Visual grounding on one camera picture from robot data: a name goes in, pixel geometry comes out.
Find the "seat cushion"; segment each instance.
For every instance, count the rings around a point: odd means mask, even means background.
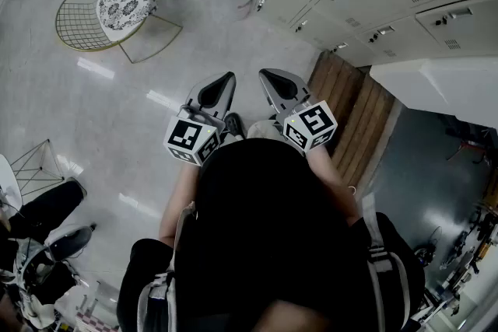
[[[96,4],[100,24],[111,30],[125,30],[156,10],[156,0],[98,0]]]

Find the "white floor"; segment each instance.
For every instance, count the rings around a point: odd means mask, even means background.
[[[61,2],[8,0],[2,7],[0,153],[13,161],[51,139],[65,175],[77,176],[89,193],[68,222],[98,225],[73,263],[92,284],[119,288],[133,243],[156,237],[177,178],[180,164],[162,142],[190,88],[213,73],[235,72],[232,110],[257,120],[271,114],[258,70],[282,68],[308,79],[318,51],[256,16],[222,22],[217,0],[166,0],[167,16],[182,32],[154,58],[132,65],[119,48],[65,47],[54,30]]]

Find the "wooden floor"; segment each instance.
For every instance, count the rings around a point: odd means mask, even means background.
[[[356,186],[384,131],[394,97],[328,51],[320,54],[309,87],[319,100],[327,101],[338,122],[328,145],[332,162],[344,182]]]

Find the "chair leg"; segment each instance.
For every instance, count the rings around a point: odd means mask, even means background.
[[[119,44],[119,47],[123,50],[123,53],[124,55],[126,55],[126,58],[132,63],[132,64],[138,64],[139,62],[142,62],[142,61],[145,61],[145,60],[149,60],[149,58],[152,58],[154,57],[156,54],[160,53],[161,51],[163,51],[166,47],[168,47],[170,45],[170,43],[176,39],[176,37],[178,36],[178,34],[181,32],[181,30],[183,29],[182,26],[180,25],[177,25],[175,23],[172,23],[171,21],[168,21],[167,19],[164,19],[162,17],[158,17],[158,16],[154,16],[153,14],[151,14],[149,17],[154,17],[154,18],[157,18],[157,19],[160,19],[162,21],[164,21],[165,23],[169,23],[171,25],[175,25],[176,27],[180,28],[178,30],[178,32],[173,36],[173,38],[171,38],[171,40],[166,43],[166,45],[164,47],[161,47],[158,51],[156,51],[155,53],[151,54],[151,55],[148,55],[147,57],[145,58],[142,58],[141,60],[137,60],[137,61],[133,61],[130,56],[128,55],[128,53],[125,51],[125,49],[121,46],[121,44]]]

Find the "white desk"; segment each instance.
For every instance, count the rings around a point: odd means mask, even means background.
[[[7,198],[7,201],[11,206],[15,209],[21,209],[23,206],[23,199],[21,196],[21,190],[19,189],[19,185],[16,180],[16,176],[12,171],[12,167],[10,167],[9,161],[0,154],[0,187]],[[16,213],[16,210],[11,208],[10,206],[5,206],[3,211],[7,214],[8,217],[13,216]]]

